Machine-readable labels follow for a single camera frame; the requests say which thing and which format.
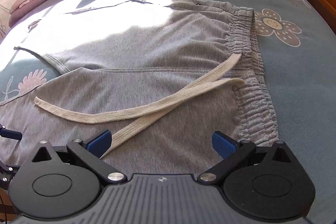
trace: blue gripper pad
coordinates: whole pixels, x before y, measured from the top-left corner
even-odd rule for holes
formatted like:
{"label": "blue gripper pad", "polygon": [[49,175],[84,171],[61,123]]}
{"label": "blue gripper pad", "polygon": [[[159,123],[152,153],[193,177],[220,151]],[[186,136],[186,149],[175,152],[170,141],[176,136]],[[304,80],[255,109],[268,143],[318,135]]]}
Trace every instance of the blue gripper pad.
{"label": "blue gripper pad", "polygon": [[223,159],[225,159],[236,152],[239,143],[220,131],[215,131],[212,134],[212,147]]}
{"label": "blue gripper pad", "polygon": [[100,158],[112,145],[112,134],[110,130],[105,131],[97,138],[90,141],[86,150]]}

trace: gray ribbed plate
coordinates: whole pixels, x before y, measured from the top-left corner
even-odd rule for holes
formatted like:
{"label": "gray ribbed plate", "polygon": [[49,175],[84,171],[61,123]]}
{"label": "gray ribbed plate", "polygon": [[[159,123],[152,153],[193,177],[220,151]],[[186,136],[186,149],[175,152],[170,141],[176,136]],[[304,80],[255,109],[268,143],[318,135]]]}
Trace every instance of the gray ribbed plate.
{"label": "gray ribbed plate", "polygon": [[[19,217],[14,224],[41,224]],[[82,214],[57,224],[261,224],[229,207],[219,189],[203,186],[191,175],[140,175],[108,186]],[[287,224],[307,224],[297,219]]]}

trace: pink flower print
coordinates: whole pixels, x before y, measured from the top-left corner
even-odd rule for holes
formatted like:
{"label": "pink flower print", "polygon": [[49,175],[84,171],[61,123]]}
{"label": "pink flower print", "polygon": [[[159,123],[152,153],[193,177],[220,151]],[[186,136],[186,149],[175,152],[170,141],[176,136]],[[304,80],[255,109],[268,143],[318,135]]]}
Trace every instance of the pink flower print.
{"label": "pink flower print", "polygon": [[23,78],[23,83],[19,83],[19,94],[26,92],[27,90],[30,90],[31,88],[36,88],[37,86],[40,86],[44,83],[46,83],[47,79],[44,78],[47,72],[43,72],[42,70],[35,70],[34,74],[32,72],[29,73],[28,77],[25,76]]}
{"label": "pink flower print", "polygon": [[301,29],[290,21],[281,20],[278,13],[263,9],[262,13],[254,12],[255,29],[258,35],[268,37],[275,33],[283,43],[292,47],[299,47],[301,42],[295,33],[301,33]]}

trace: metal screw head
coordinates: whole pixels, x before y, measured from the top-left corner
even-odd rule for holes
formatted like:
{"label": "metal screw head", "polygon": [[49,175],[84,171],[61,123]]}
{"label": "metal screw head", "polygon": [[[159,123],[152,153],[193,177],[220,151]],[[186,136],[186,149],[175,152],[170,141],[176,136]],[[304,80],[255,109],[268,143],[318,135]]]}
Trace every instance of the metal screw head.
{"label": "metal screw head", "polygon": [[201,180],[203,181],[214,181],[216,179],[216,175],[212,173],[203,173],[201,175]]}
{"label": "metal screw head", "polygon": [[122,180],[125,176],[122,173],[114,172],[110,173],[107,178],[112,181],[119,181]]}

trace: gray sweatpants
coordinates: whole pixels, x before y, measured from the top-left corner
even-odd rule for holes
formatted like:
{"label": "gray sweatpants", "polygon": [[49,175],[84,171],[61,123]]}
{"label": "gray sweatpants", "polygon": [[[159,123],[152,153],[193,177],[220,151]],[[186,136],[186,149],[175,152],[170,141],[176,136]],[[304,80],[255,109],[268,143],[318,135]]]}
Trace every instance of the gray sweatpants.
{"label": "gray sweatpants", "polygon": [[18,46],[62,75],[0,104],[0,123],[23,134],[20,142],[0,139],[0,159],[8,164],[21,164],[40,140],[65,145],[104,129],[115,133],[134,120],[71,122],[35,106],[36,96],[88,114],[142,106],[179,91],[233,53],[242,57],[226,77],[245,80],[242,87],[220,87],[182,104],[105,161],[128,176],[198,175],[221,160],[211,146],[215,130],[264,146],[278,139],[251,8],[211,0],[165,7],[129,1],[43,18]]}

